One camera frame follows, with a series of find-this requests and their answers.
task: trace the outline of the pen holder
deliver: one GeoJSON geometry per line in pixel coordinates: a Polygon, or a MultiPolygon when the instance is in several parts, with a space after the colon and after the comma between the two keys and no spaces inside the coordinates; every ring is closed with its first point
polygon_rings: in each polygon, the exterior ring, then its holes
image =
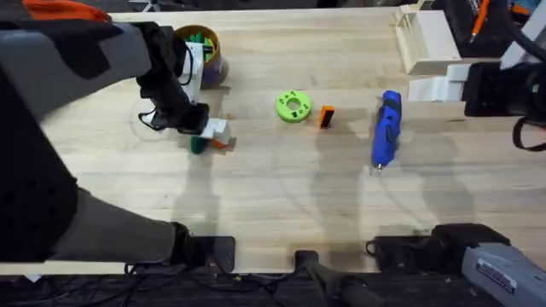
{"type": "Polygon", "coordinates": [[[189,41],[192,35],[198,35],[205,38],[209,38],[213,44],[213,52],[210,59],[205,61],[203,66],[203,79],[201,80],[202,89],[210,89],[220,85],[228,74],[227,63],[222,57],[222,51],[220,49],[220,40],[218,35],[206,26],[191,25],[183,26],[175,31],[177,36],[185,41],[189,41]]]}

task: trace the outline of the orange handle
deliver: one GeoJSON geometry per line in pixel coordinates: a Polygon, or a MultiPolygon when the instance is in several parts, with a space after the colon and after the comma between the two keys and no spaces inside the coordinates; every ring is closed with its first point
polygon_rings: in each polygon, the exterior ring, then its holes
{"type": "Polygon", "coordinates": [[[479,6],[478,18],[474,22],[474,27],[472,29],[472,34],[476,35],[481,30],[481,27],[484,25],[485,17],[487,16],[487,7],[489,6],[489,0],[483,0],[479,6]]]}
{"type": "Polygon", "coordinates": [[[34,20],[110,21],[110,16],[100,9],[68,0],[23,0],[23,5],[34,20]]]}

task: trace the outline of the wooden table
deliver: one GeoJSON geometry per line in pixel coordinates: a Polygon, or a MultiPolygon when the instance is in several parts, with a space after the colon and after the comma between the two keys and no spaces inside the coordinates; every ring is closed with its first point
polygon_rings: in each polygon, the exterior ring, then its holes
{"type": "MultiPolygon", "coordinates": [[[[404,104],[397,158],[370,176],[370,126],[384,90],[407,93],[395,8],[114,14],[178,28],[214,29],[229,63],[223,86],[203,93],[229,119],[232,151],[188,151],[158,134],[134,80],[76,101],[43,123],[79,184],[147,217],[198,235],[233,235],[238,272],[284,272],[293,252],[315,249],[336,269],[371,271],[363,243],[438,223],[484,223],[546,267],[546,156],[512,145],[514,119],[468,119],[461,103],[404,104]],[[302,90],[303,123],[286,124],[274,100],[302,90]],[[335,106],[330,130],[317,128],[335,106]]],[[[543,138],[543,132],[532,132],[543,138]]],[[[121,273],[120,264],[4,265],[3,274],[121,273]]]]}

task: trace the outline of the power drill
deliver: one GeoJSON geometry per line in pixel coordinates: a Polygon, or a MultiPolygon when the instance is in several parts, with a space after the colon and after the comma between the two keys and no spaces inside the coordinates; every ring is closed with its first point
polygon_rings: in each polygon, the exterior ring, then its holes
{"type": "Polygon", "coordinates": [[[381,100],[372,147],[372,165],[379,171],[394,159],[402,119],[402,98],[398,92],[388,90],[381,100]]]}

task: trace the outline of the small orange object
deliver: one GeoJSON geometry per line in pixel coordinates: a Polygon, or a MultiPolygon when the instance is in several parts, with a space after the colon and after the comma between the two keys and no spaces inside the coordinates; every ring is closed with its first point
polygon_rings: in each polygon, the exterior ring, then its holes
{"type": "Polygon", "coordinates": [[[517,3],[512,6],[512,12],[514,12],[516,14],[527,15],[527,16],[531,14],[531,12],[529,12],[528,8],[524,8],[524,7],[522,7],[521,5],[519,5],[517,3]]]}
{"type": "Polygon", "coordinates": [[[100,9],[68,0],[23,0],[23,6],[34,20],[111,20],[100,9]]]}
{"type": "Polygon", "coordinates": [[[332,106],[322,106],[321,108],[321,117],[318,120],[318,127],[320,129],[326,129],[330,126],[332,117],[334,116],[334,107],[332,106]]]}
{"type": "Polygon", "coordinates": [[[216,140],[212,140],[212,145],[213,145],[215,148],[224,148],[224,147],[227,146],[226,144],[222,144],[221,142],[218,142],[218,141],[216,141],[216,140]]]}
{"type": "Polygon", "coordinates": [[[481,27],[484,25],[485,17],[487,17],[487,7],[489,6],[489,0],[482,0],[479,6],[478,18],[474,22],[474,27],[472,28],[472,36],[470,37],[470,43],[474,41],[476,35],[478,35],[481,27]]]}

